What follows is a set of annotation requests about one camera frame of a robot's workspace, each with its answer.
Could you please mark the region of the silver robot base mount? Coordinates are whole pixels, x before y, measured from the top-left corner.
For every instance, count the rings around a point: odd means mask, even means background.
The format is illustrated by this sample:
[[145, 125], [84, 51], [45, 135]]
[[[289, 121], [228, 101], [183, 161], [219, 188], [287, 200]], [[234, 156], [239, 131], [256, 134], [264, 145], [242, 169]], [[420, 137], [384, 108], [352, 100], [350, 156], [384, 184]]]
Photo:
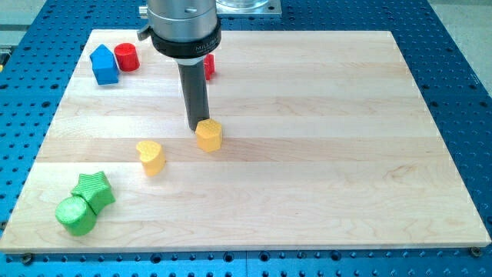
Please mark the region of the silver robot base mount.
[[218, 15], [222, 18], [279, 18], [281, 0], [216, 0]]

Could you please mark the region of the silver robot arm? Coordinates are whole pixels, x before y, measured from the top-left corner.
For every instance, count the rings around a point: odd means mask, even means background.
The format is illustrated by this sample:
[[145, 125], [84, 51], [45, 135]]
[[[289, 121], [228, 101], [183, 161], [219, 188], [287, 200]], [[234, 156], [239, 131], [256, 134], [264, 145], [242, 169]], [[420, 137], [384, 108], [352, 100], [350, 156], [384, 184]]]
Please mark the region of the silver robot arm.
[[150, 38], [158, 52], [180, 65], [195, 65], [220, 45], [215, 0], [148, 0], [141, 15], [148, 22], [138, 39]]

